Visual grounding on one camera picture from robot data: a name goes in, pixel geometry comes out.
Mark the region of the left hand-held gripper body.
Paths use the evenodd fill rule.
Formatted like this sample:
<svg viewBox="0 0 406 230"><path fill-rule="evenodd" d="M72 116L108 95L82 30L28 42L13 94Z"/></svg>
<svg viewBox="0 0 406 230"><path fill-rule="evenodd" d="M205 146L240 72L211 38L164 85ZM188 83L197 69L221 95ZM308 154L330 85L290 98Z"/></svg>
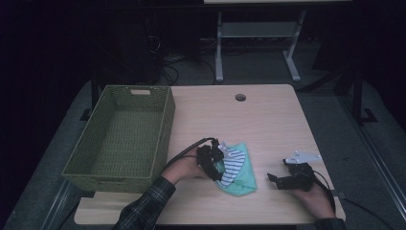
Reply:
<svg viewBox="0 0 406 230"><path fill-rule="evenodd" d="M224 142L208 138L211 143L197 149L197 164L207 172L216 172L215 164L232 156L232 150Z"/></svg>

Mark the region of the dark bulky equipment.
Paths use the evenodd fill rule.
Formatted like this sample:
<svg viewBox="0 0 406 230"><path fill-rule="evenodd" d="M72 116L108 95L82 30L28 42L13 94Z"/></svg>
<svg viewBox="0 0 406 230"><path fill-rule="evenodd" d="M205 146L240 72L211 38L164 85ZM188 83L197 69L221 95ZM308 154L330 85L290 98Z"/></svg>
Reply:
<svg viewBox="0 0 406 230"><path fill-rule="evenodd" d="M155 84L159 77L147 38L143 17L118 13L108 25L112 35L111 55L124 84Z"/></svg>

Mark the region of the grey metal frame desk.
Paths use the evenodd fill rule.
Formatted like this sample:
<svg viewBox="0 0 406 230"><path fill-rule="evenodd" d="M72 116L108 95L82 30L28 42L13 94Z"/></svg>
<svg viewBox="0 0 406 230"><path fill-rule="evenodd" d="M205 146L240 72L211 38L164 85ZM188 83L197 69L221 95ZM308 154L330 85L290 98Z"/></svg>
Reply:
<svg viewBox="0 0 406 230"><path fill-rule="evenodd" d="M290 38L290 46L282 52L285 64L288 68L291 79L294 82L301 81L301 76L297 70L293 55L305 23L306 14L312 5L321 7L323 4L333 5L350 2L351 0L203 0L206 7L219 7L216 22L216 50L214 56L214 75L216 82L223 82L223 61L222 45L224 38ZM238 11L274 11L277 7L282 10L292 11L297 7L297 17L295 20L278 21L224 21L223 13L231 7L236 7Z"/></svg>

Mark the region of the person's left hand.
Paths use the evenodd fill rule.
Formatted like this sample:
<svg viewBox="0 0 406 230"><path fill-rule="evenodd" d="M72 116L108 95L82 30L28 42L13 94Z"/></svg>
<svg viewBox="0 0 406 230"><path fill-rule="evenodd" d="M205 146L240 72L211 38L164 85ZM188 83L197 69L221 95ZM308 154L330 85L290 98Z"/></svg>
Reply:
<svg viewBox="0 0 406 230"><path fill-rule="evenodd" d="M191 178L207 178L204 171L197 165L195 157L185 157L172 163L161 175L173 185Z"/></svg>

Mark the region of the black metal stand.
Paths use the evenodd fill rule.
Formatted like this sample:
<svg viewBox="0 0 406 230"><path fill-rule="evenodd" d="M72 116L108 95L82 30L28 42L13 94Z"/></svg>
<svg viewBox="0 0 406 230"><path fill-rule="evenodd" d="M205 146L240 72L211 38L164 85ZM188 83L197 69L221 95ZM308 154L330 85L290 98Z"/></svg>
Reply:
<svg viewBox="0 0 406 230"><path fill-rule="evenodd" d="M337 71L339 80L334 86L334 93L345 96L351 91L350 113L355 122L362 126L365 123L376 123L377 119L369 108L362 107L363 76L354 64L345 64Z"/></svg>

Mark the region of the green woven basket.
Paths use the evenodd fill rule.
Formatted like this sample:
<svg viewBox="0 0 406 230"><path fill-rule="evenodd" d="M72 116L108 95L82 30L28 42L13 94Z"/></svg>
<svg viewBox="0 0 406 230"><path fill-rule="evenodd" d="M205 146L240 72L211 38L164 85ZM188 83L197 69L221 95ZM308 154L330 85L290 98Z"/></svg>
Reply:
<svg viewBox="0 0 406 230"><path fill-rule="evenodd" d="M62 172L84 191L144 192L167 164L168 86L107 85Z"/></svg>

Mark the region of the mint green baby garment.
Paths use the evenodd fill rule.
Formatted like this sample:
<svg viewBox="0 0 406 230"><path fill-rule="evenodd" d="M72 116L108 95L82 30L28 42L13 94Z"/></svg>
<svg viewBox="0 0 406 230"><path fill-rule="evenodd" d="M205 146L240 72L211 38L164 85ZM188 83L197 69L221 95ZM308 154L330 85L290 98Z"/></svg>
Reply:
<svg viewBox="0 0 406 230"><path fill-rule="evenodd" d="M257 182L246 145L239 143L228 146L222 142L219 148L224 158L214 164L221 173L220 179L214 184L231 196L246 196L253 193L257 189Z"/></svg>

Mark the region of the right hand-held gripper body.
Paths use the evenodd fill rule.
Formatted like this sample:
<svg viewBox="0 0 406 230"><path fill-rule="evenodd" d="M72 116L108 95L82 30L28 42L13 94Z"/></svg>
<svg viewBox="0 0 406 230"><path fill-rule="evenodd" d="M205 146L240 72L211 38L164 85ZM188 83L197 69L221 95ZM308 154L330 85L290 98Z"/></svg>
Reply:
<svg viewBox="0 0 406 230"><path fill-rule="evenodd" d="M290 175L284 182L289 184L290 189L308 191L315 180L315 175L309 162L322 159L320 154L307 153L295 150L289 157L282 160Z"/></svg>

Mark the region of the metal floor rail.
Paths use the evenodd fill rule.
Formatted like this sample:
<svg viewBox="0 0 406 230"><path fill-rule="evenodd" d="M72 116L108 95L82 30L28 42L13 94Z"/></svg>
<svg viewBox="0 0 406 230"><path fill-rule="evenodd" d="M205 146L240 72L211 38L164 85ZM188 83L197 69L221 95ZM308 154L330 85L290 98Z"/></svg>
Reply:
<svg viewBox="0 0 406 230"><path fill-rule="evenodd" d="M380 115L374 118L369 108L362 108L362 117L358 119L350 99L339 98L338 101L366 147L396 210L406 223L406 156L403 155L403 151L406 151L406 134L395 126L388 114L380 120Z"/></svg>
<svg viewBox="0 0 406 230"><path fill-rule="evenodd" d="M40 230L61 230L75 210L75 195L75 186L63 179Z"/></svg>

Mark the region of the person's right hand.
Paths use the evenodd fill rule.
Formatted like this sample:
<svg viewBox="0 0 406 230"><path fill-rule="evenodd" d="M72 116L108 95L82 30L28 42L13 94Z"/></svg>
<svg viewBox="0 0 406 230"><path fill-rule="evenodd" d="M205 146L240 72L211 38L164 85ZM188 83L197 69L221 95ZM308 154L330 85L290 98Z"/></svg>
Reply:
<svg viewBox="0 0 406 230"><path fill-rule="evenodd" d="M324 190L313 184L306 192L303 190L292 190L291 193L297 197L306 210L316 219L333 219L336 217Z"/></svg>

